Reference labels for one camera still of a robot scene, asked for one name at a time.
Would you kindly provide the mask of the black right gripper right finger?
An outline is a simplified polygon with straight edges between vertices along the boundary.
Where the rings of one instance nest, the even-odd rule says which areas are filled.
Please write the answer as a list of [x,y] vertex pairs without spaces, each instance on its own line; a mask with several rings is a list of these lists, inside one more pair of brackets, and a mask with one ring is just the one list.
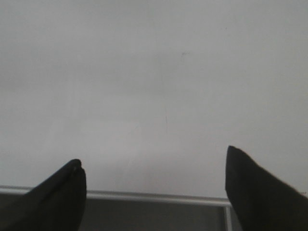
[[308,229],[307,197],[234,146],[227,149],[225,190],[244,231]]

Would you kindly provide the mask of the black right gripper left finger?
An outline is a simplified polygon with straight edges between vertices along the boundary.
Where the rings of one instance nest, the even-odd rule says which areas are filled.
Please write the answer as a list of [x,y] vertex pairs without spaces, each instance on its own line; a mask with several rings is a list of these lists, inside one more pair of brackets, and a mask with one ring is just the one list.
[[0,210],[2,231],[77,231],[84,215],[86,173],[68,161],[38,186]]

